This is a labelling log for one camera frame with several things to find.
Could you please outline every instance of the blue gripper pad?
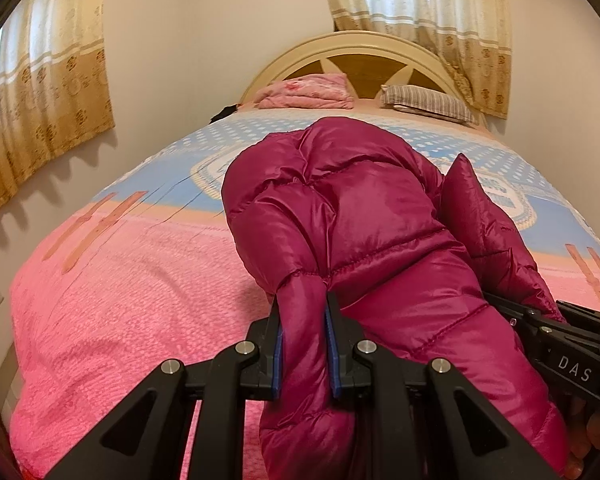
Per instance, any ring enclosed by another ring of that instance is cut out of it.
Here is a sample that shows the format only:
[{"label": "blue gripper pad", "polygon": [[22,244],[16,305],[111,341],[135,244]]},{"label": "blue gripper pad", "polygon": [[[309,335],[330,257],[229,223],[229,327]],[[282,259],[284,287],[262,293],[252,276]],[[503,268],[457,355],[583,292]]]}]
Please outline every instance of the blue gripper pad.
[{"label": "blue gripper pad", "polygon": [[326,335],[327,335],[327,353],[329,367],[329,384],[331,385],[331,395],[334,399],[339,399],[342,393],[342,384],[340,383],[340,360],[338,358],[338,346],[336,345],[336,335],[333,331],[333,323],[329,307],[325,309],[324,316],[326,319]]},{"label": "blue gripper pad", "polygon": [[282,384],[282,327],[278,327],[278,337],[276,338],[276,349],[273,352],[273,381],[271,389],[273,398],[280,398],[280,385]]}]

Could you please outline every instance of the pink pillow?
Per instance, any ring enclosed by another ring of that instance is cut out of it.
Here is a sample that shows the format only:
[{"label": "pink pillow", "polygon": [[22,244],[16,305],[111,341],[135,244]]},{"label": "pink pillow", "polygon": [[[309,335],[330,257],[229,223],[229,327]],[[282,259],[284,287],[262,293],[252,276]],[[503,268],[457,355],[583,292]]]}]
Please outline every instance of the pink pillow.
[{"label": "pink pillow", "polygon": [[309,74],[276,81],[259,90],[253,102],[262,108],[353,108],[346,74]]}]

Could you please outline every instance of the magenta puffer jacket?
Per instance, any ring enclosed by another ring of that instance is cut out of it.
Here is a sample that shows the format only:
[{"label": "magenta puffer jacket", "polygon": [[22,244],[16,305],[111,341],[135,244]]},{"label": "magenta puffer jacket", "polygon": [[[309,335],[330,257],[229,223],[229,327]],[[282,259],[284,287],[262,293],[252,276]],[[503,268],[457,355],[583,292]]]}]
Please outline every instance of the magenta puffer jacket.
[{"label": "magenta puffer jacket", "polygon": [[356,416],[331,401],[328,290],[396,355],[449,359],[556,471],[564,467],[564,421],[481,290],[562,316],[464,155],[443,176],[385,130],[323,118],[244,150],[222,201],[246,269],[280,306],[282,396],[260,421],[271,480],[363,477]]}]

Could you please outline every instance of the bed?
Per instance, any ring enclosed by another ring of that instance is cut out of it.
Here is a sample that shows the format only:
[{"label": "bed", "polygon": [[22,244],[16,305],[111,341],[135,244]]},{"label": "bed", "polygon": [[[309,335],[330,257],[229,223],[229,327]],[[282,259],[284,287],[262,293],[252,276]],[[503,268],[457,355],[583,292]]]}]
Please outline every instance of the bed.
[{"label": "bed", "polygon": [[[344,72],[353,110],[257,110],[263,86]],[[382,109],[382,84],[415,84],[461,98],[438,59],[407,41],[338,32],[267,66],[238,113],[174,142],[96,195],[51,233],[11,287],[14,341],[24,380],[11,418],[21,466],[42,478],[152,368],[196,362],[241,339],[268,314],[222,211],[226,168],[270,132],[342,115],[402,137],[443,173],[462,152],[492,200],[514,220],[557,299],[600,311],[600,241],[538,171],[479,125]],[[259,409],[248,403],[244,477],[266,478]]]}]

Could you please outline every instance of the bedspread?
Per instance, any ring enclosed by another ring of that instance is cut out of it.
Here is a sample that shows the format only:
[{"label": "bedspread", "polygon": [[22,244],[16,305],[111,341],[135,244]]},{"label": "bedspread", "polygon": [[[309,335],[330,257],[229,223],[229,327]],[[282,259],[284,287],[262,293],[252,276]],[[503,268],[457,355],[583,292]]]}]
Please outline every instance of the bedspread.
[{"label": "bedspread", "polygon": [[[43,477],[166,358],[212,357],[268,312],[220,200],[224,172],[270,132],[346,115],[405,139],[446,173],[458,153],[516,223],[556,299],[600,310],[600,242],[529,164],[495,140],[355,110],[254,110],[173,143],[51,233],[11,287],[24,387],[11,419],[20,463]],[[248,404],[244,477],[265,478],[260,406]]]}]

